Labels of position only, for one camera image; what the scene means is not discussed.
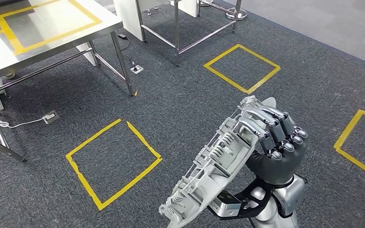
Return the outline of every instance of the gray carpet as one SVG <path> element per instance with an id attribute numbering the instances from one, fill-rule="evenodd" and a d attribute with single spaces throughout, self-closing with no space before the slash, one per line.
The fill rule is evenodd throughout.
<path id="1" fill-rule="evenodd" d="M 152 16 L 144 16 L 149 27 L 171 40 L 172 10 L 164 6 Z M 203 9 L 199 19 L 184 13 L 180 17 L 183 47 L 228 22 L 212 8 Z M 49 125 L 4 129 L 12 149 L 29 161 L 18 163 L 0 154 L 0 228 L 166 227 L 168 219 L 157 212 L 159 205 L 246 96 L 203 67 L 238 43 L 281 66 L 253 95 L 275 97 L 278 108 L 291 113 L 310 135 L 309 149 L 298 171 L 309 179 L 305 199 L 297 209 L 301 227 L 365 227 L 365 171 L 333 148 L 357 110 L 365 110 L 364 61 L 253 14 L 238 24 L 235 34 L 229 28 L 186 52 L 179 68 L 172 64 L 173 50 L 154 36 L 148 34 L 144 44 L 127 35 L 133 44 L 124 54 L 145 68 L 136 76 L 130 74 L 137 97 L 128 96 L 126 86 L 111 79 L 107 69 L 94 68 L 82 57 L 7 89 L 12 98 L 2 98 L 6 109 L 1 120 L 18 124 L 52 110 L 60 118 Z M 109 36 L 95 44 L 109 62 L 117 62 Z M 76 50 L 17 74 L 25 75 L 72 53 Z M 215 67 L 245 88 L 269 71 L 269 66 L 240 51 Z M 126 121 L 163 160 L 98 211 L 65 155 L 118 118 L 123 121 L 74 155 L 102 202 L 154 161 Z M 342 149 L 365 162 L 365 117 Z M 238 192 L 253 178 L 243 169 L 228 189 Z M 205 211 L 187 227 L 247 228 L 250 224 L 245 219 L 218 221 Z"/>

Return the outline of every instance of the electrical outlet box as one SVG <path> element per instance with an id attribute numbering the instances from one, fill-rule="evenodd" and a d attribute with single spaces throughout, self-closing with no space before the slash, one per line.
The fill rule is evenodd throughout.
<path id="1" fill-rule="evenodd" d="M 142 72 L 143 70 L 144 68 L 141 67 L 140 65 L 136 65 L 135 67 L 131 68 L 131 71 L 136 75 Z"/>
<path id="2" fill-rule="evenodd" d="M 57 112 L 51 111 L 48 114 L 46 114 L 45 116 L 43 116 L 43 120 L 46 124 L 50 124 L 52 123 L 54 120 L 57 120 L 59 118 L 59 115 Z"/>

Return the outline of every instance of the yellow tape square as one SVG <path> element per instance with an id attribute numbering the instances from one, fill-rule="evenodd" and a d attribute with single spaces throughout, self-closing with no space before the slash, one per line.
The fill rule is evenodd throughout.
<path id="1" fill-rule="evenodd" d="M 237 84 L 236 82 L 234 82 L 233 80 L 231 80 L 230 78 L 226 77 L 225 75 L 223 75 L 222 73 L 220 73 L 219 71 L 215 70 L 214 68 L 211 67 L 212 64 L 214 64 L 216 61 L 218 61 L 219 59 L 223 58 L 224 56 L 226 56 L 227 54 L 229 54 L 230 52 L 241 48 L 245 51 L 247 51 L 248 53 L 252 54 L 253 56 L 263 60 L 264 62 L 272 65 L 275 67 L 275 69 L 273 69 L 271 72 L 269 72 L 266 76 L 264 76 L 259 82 L 257 82 L 255 85 L 253 85 L 251 88 L 249 89 L 245 89 L 242 86 L 240 86 L 239 84 Z M 203 65 L 206 69 L 210 70 L 212 73 L 216 74 L 217 76 L 219 76 L 220 78 L 222 78 L 223 80 L 225 80 L 226 82 L 230 83 L 231 85 L 233 85 L 234 87 L 236 87 L 237 89 L 239 89 L 242 92 L 245 92 L 247 94 L 250 94 L 252 92 L 254 92 L 254 90 L 256 90 L 258 87 L 260 87 L 263 83 L 265 83 L 266 81 L 268 81 L 268 79 L 270 79 L 274 74 L 276 74 L 276 72 L 278 72 L 280 70 L 280 66 L 269 61 L 268 59 L 260 56 L 259 54 L 251 51 L 250 49 L 244 47 L 241 44 L 236 44 L 233 47 L 231 47 L 230 49 L 228 49 L 227 51 L 221 53 L 219 56 L 217 56 L 216 58 L 212 59 L 211 61 L 209 61 L 208 63 L 206 63 L 205 65 Z"/>
<path id="2" fill-rule="evenodd" d="M 146 174 L 148 174 L 159 162 L 162 161 L 161 155 L 156 152 L 144 139 L 144 137 L 138 132 L 138 130 L 129 122 L 126 122 L 128 124 L 129 129 L 140 139 L 140 141 L 150 150 L 150 152 L 156 157 L 156 160 L 149 165 L 141 174 L 136 176 L 132 181 L 130 181 L 127 185 L 125 185 L 120 191 L 115 193 L 112 197 L 107 199 L 104 202 L 101 202 L 101 200 L 97 197 L 95 192 L 93 191 L 92 187 L 87 182 L 86 178 L 83 176 L 81 172 L 79 172 L 79 168 L 77 167 L 75 161 L 72 160 L 72 155 L 82 149 L 84 146 L 86 146 L 89 142 L 93 141 L 95 138 L 100 136 L 102 133 L 110 129 L 111 127 L 115 126 L 117 123 L 121 122 L 121 119 L 117 119 L 114 122 L 112 122 L 107 127 L 103 128 L 96 134 L 94 134 L 92 137 L 88 138 L 86 141 L 84 141 L 82 144 L 80 144 L 78 147 L 73 149 L 71 152 L 69 152 L 65 157 L 67 158 L 68 162 L 72 166 L 73 170 L 77 174 L 77 177 L 79 177 L 80 182 L 82 182 L 83 186 L 85 187 L 86 191 L 89 193 L 91 198 L 93 199 L 93 202 L 96 204 L 97 208 L 99 210 L 102 210 L 106 206 L 108 206 L 110 203 L 112 203 L 114 200 L 116 200 L 118 197 L 120 197 L 122 194 L 124 194 L 128 189 L 130 189 L 134 184 L 136 184 L 142 177 L 144 177 Z"/>
<path id="3" fill-rule="evenodd" d="M 341 149 L 341 147 L 344 144 L 346 138 L 350 135 L 353 128 L 356 126 L 357 122 L 360 120 L 360 118 L 362 118 L 363 115 L 365 115 L 365 111 L 359 109 L 357 111 L 357 113 L 354 115 L 354 117 L 352 118 L 352 120 L 349 122 L 349 124 L 346 126 L 346 128 L 342 132 L 341 136 L 338 138 L 338 140 L 334 144 L 334 148 L 336 149 L 336 151 L 339 154 L 341 154 L 342 156 L 344 156 L 345 158 L 347 158 L 348 160 L 350 160 L 355 165 L 359 166 L 360 168 L 362 168 L 365 171 L 365 165 L 363 163 L 359 162 L 356 158 L 352 157 L 351 155 L 349 155 L 348 153 L 346 153 L 345 151 L 343 151 Z"/>
<path id="4" fill-rule="evenodd" d="M 30 45 L 28 47 L 23 47 L 22 44 L 20 43 L 19 39 L 16 37 L 16 35 L 12 31 L 12 29 L 10 28 L 9 24 L 6 22 L 5 17 L 15 15 L 15 14 L 18 14 L 18 13 L 22 13 L 22 12 L 25 12 L 25 11 L 28 11 L 28 10 L 31 10 L 31 9 L 35 9 L 37 7 L 45 6 L 45 5 L 48 5 L 48 4 L 57 2 L 57 1 L 61 1 L 61 0 L 51 0 L 51 1 L 47 1 L 47 2 L 44 2 L 44 3 L 38 4 L 38 5 L 29 6 L 29 7 L 26 7 L 26 8 L 22 8 L 22 9 L 19 9 L 19 10 L 15 10 L 15 11 L 4 13 L 4 14 L 0 15 L 0 29 L 1 29 L 0 31 L 2 31 L 5 34 L 5 36 L 9 40 L 10 44 L 12 44 L 12 46 L 14 48 L 13 54 L 18 55 L 18 54 L 21 54 L 21 53 L 28 52 L 28 51 L 33 50 L 35 48 L 46 45 L 47 43 L 50 43 L 52 41 L 64 38 L 66 36 L 72 35 L 74 33 L 80 32 L 80 31 L 83 31 L 87 28 L 90 28 L 90 27 L 92 27 L 94 25 L 97 25 L 97 24 L 100 24 L 102 22 L 98 17 L 93 15 L 90 11 L 86 10 L 76 0 L 63 0 L 63 1 L 68 1 L 69 3 L 71 3 L 79 11 L 81 11 L 83 14 L 85 14 L 87 17 L 89 17 L 93 22 L 90 23 L 90 24 L 87 24 L 85 26 L 82 26 L 80 28 L 77 28 L 77 29 L 71 30 L 69 32 L 60 34 L 58 36 L 51 37 L 51 38 L 46 39 L 44 41 L 41 41 L 39 43 Z"/>

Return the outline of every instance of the table top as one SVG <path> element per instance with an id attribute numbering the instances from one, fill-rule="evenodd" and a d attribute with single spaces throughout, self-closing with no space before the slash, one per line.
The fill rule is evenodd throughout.
<path id="1" fill-rule="evenodd" d="M 122 28 L 94 0 L 24 0 L 0 7 L 0 77 Z"/>

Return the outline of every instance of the stainless steel table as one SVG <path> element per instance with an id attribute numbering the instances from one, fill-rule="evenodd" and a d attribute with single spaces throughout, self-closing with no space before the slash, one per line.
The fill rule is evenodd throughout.
<path id="1" fill-rule="evenodd" d="M 217 29 L 216 31 L 214 31 L 213 33 L 197 40 L 196 42 L 180 49 L 180 26 L 179 26 L 179 21 L 178 21 L 178 2 L 180 2 L 181 0 L 171 0 L 171 2 L 174 3 L 174 34 L 175 34 L 175 39 L 174 39 L 174 43 L 168 41 L 166 38 L 162 37 L 161 35 L 159 35 L 158 33 L 156 33 L 155 31 L 151 30 L 149 27 L 147 27 L 146 25 L 144 25 L 143 20 L 142 20 L 142 13 L 141 13 L 141 9 L 139 6 L 139 0 L 135 0 L 136 2 L 136 10 L 138 11 L 138 17 L 139 17 L 139 23 L 141 25 L 141 32 L 142 32 L 142 38 L 143 41 L 146 43 L 146 35 L 145 35 L 145 30 L 150 32 L 151 34 L 153 34 L 154 36 L 156 36 L 157 38 L 159 38 L 161 41 L 163 41 L 164 43 L 168 44 L 169 46 L 171 46 L 172 48 L 174 48 L 174 52 L 175 52 L 175 62 L 174 64 L 178 67 L 180 64 L 180 55 L 186 51 L 188 51 L 189 49 L 193 48 L 194 46 L 202 43 L 203 41 L 209 39 L 210 37 L 212 37 L 213 35 L 217 34 L 218 32 L 224 30 L 225 28 L 229 27 L 229 26 L 233 26 L 233 33 L 236 30 L 236 26 L 237 26 L 237 22 L 239 21 L 239 15 L 240 13 L 240 7 L 241 7 L 241 1 L 242 0 L 237 0 L 236 3 L 236 7 L 234 9 L 233 12 L 229 11 L 229 9 L 225 9 L 221 6 L 218 6 L 216 4 L 213 4 L 213 1 L 209 1 L 209 0 L 196 0 L 197 2 L 197 10 L 198 10 L 198 17 L 200 16 L 200 12 L 201 12 L 201 5 L 209 5 L 212 6 L 218 10 L 221 10 L 223 12 L 229 13 L 231 14 L 234 18 L 232 22 L 228 23 L 227 25 Z"/>
<path id="2" fill-rule="evenodd" d="M 13 80 L 0 90 L 13 86 L 78 56 L 91 57 L 93 64 L 106 65 L 123 80 L 131 95 L 128 71 L 115 30 L 122 21 L 94 0 L 24 0 L 0 7 L 0 77 L 37 63 L 76 46 L 87 49 L 33 73 Z M 110 33 L 122 74 L 96 53 L 92 40 Z M 0 151 L 19 161 L 25 159 L 10 150 L 0 130 Z"/>

